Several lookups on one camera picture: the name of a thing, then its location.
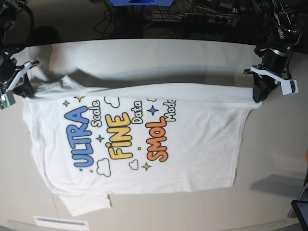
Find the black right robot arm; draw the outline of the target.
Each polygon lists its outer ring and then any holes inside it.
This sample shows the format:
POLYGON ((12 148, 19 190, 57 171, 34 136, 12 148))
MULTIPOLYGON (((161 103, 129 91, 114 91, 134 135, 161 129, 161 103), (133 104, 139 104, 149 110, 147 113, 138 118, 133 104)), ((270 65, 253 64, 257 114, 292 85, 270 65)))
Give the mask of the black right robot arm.
POLYGON ((34 16, 26 0, 2 0, 0 2, 0 95, 8 92, 26 97, 33 97, 33 88, 28 79, 26 64, 17 65, 14 54, 23 51, 30 45, 34 32, 34 16), (26 40, 20 44, 4 45, 6 32, 11 30, 20 12, 29 16, 29 29, 26 40))

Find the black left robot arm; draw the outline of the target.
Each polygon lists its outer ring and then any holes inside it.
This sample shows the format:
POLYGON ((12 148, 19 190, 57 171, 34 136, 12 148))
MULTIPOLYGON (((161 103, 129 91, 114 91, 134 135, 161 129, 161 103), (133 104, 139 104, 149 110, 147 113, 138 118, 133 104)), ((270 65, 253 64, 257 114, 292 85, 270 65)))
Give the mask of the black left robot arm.
POLYGON ((261 63, 244 71, 253 75, 253 100, 264 101, 278 86, 282 94, 298 92, 297 81, 292 79, 289 63, 294 47, 299 43, 301 31, 296 7, 302 0, 257 0, 258 8, 269 23, 268 42, 256 46, 254 52, 261 63))

